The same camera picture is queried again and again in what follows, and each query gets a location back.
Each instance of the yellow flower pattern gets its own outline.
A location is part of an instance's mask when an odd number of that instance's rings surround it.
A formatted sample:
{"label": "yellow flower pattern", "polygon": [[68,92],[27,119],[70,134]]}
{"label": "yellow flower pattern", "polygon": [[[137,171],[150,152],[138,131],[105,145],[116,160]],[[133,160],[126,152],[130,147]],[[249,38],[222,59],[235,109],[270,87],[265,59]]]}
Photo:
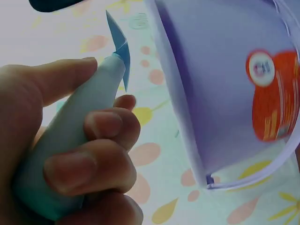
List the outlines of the yellow flower pattern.
{"label": "yellow flower pattern", "polygon": [[143,0],[119,0],[115,3],[112,3],[108,6],[108,8],[123,8],[125,14],[130,11],[130,3],[131,2],[141,2]]}
{"label": "yellow flower pattern", "polygon": [[297,216],[297,214],[300,212],[300,200],[297,200],[294,196],[292,196],[291,194],[288,193],[284,193],[284,192],[279,192],[279,196],[288,201],[288,202],[292,202],[293,205],[281,210],[279,213],[275,214],[274,216],[269,218],[269,221],[278,219],[280,217],[284,217],[288,214],[290,214],[292,212],[292,214],[290,215],[290,217],[286,220],[286,222],[284,223],[284,225],[288,225],[292,220],[295,219],[295,217]]}

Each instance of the dark object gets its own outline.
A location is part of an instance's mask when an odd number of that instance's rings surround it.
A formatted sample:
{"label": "dark object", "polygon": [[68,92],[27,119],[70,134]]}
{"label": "dark object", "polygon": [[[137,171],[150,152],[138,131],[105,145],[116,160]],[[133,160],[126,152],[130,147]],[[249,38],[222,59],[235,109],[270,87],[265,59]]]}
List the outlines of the dark object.
{"label": "dark object", "polygon": [[50,13],[69,6],[75,5],[83,0],[29,0],[31,6],[39,12]]}

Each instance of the fingernail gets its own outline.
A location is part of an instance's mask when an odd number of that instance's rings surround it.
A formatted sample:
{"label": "fingernail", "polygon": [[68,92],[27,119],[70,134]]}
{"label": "fingernail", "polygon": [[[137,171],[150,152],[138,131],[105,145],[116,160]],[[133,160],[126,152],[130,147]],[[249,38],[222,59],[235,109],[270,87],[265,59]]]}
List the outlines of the fingernail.
{"label": "fingernail", "polygon": [[95,60],[96,58],[95,57],[86,57],[86,58],[83,58],[83,60]]}
{"label": "fingernail", "polygon": [[62,193],[89,182],[96,169],[96,160],[87,152],[52,156],[44,164],[45,178]]}
{"label": "fingernail", "polygon": [[91,112],[87,116],[88,126],[97,139],[116,136],[122,127],[122,118],[113,112]]}
{"label": "fingernail", "polygon": [[131,204],[132,208],[135,211],[135,214],[137,216],[136,224],[137,225],[142,225],[143,220],[144,220],[144,214],[143,214],[142,209],[140,208],[140,206],[132,198],[130,198],[127,195],[125,197],[129,200],[129,203]]}

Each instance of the finger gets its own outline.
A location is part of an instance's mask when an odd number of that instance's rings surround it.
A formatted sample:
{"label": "finger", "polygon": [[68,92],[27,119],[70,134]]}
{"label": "finger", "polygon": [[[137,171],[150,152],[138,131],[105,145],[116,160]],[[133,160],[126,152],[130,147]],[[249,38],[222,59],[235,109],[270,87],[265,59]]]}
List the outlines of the finger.
{"label": "finger", "polygon": [[[112,114],[115,114],[116,121],[117,116],[121,119],[120,127],[120,124],[118,126],[113,124],[112,119],[110,122],[104,121],[108,113],[110,113],[111,117],[113,117]],[[89,140],[110,138],[126,150],[130,150],[133,147],[141,131],[141,126],[136,116],[130,110],[123,108],[91,112],[87,115],[83,127]]]}
{"label": "finger", "polygon": [[100,139],[48,158],[44,176],[52,189],[74,196],[108,189],[126,193],[135,183],[136,171],[125,149]]}
{"label": "finger", "polygon": [[128,196],[104,195],[95,204],[63,218],[57,225],[141,225],[143,212]]}
{"label": "finger", "polygon": [[118,97],[115,101],[113,106],[117,108],[124,108],[128,110],[133,110],[136,104],[136,99],[133,95],[123,95]]}
{"label": "finger", "polygon": [[[132,95],[123,95],[115,100],[114,107],[125,108],[128,110],[132,110],[135,106],[135,97]],[[94,124],[97,124],[98,127],[101,128],[100,134],[98,134],[98,130],[94,128]],[[92,116],[92,121],[88,122],[91,129],[88,129],[88,133],[91,133],[92,140],[96,139],[96,136],[100,136],[101,138],[110,138],[116,136],[121,130],[122,126],[122,118],[113,112],[101,112],[97,113],[97,115]],[[37,135],[33,141],[33,146],[38,142],[46,127],[40,127],[37,132]]]}
{"label": "finger", "polygon": [[58,60],[35,67],[7,65],[2,69],[10,74],[18,74],[20,78],[32,83],[36,90],[36,98],[41,97],[44,106],[47,106],[86,82],[95,73],[97,61],[92,57],[82,60]]}

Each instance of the pink dot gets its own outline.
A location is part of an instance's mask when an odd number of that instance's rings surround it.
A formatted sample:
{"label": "pink dot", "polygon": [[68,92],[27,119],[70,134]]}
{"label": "pink dot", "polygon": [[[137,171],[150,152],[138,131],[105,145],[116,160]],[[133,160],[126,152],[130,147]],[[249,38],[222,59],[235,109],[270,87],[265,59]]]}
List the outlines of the pink dot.
{"label": "pink dot", "polygon": [[196,184],[196,181],[193,176],[193,172],[191,169],[186,170],[181,175],[181,184],[186,187],[190,187]]}
{"label": "pink dot", "polygon": [[221,182],[221,178],[220,178],[220,177],[215,176],[215,177],[213,177],[213,179],[214,179],[214,182],[215,182],[216,184],[218,184],[218,183]]}
{"label": "pink dot", "polygon": [[191,193],[189,193],[187,200],[189,202],[194,202],[199,198],[200,192],[198,190],[194,190]]}
{"label": "pink dot", "polygon": [[145,67],[145,68],[150,66],[150,63],[148,62],[148,60],[142,60],[140,62],[140,64],[142,67]]}
{"label": "pink dot", "polygon": [[141,47],[141,52],[142,52],[144,55],[149,55],[150,52],[151,52],[151,49],[150,49],[148,46],[143,46],[143,47]]}
{"label": "pink dot", "polygon": [[161,85],[164,83],[164,73],[160,69],[150,71],[148,79],[151,83]]}

